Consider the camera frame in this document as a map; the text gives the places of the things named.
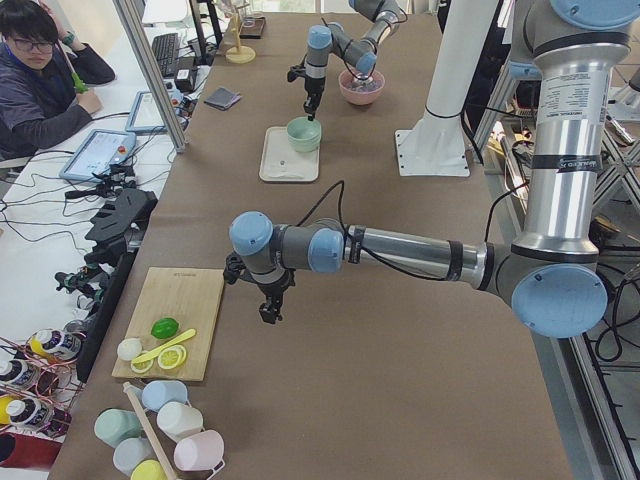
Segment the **keyboard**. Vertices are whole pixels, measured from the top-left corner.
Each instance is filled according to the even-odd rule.
[[[151,50],[156,57],[160,72],[164,78],[173,78],[178,67],[178,47],[180,40],[177,33],[158,35],[151,42]]]

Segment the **gray cloth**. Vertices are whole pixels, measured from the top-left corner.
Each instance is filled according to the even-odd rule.
[[[38,77],[0,44],[0,155],[5,159],[50,148],[91,121],[91,115],[73,105],[73,80],[62,55],[55,48],[53,59]],[[76,55],[71,63],[85,82],[100,84],[115,78],[91,47]]]

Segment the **pink bowl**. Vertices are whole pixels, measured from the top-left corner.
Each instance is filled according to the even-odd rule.
[[[373,76],[373,81],[378,82],[379,86],[370,92],[357,92],[349,88],[353,82],[353,75],[349,70],[343,70],[342,73],[338,75],[340,93],[342,93],[342,96],[347,102],[354,105],[369,105],[380,96],[384,88],[384,76],[377,70],[374,70],[371,75]]]

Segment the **wooden cutting board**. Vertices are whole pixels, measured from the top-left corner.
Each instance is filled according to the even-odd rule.
[[[129,362],[117,359],[112,375],[118,378],[203,380],[223,289],[222,270],[150,268],[125,338],[138,337],[144,350],[168,342],[170,338],[158,340],[151,336],[154,322],[164,317],[178,321],[180,328],[176,335],[189,328],[195,328],[197,334],[182,343],[188,352],[187,360],[175,369],[161,369],[156,359],[151,370],[137,374],[131,370]]]

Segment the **green lime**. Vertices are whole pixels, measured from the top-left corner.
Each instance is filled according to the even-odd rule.
[[[153,324],[151,335],[159,339],[170,338],[176,334],[178,327],[180,324],[176,322],[175,318],[164,317]]]

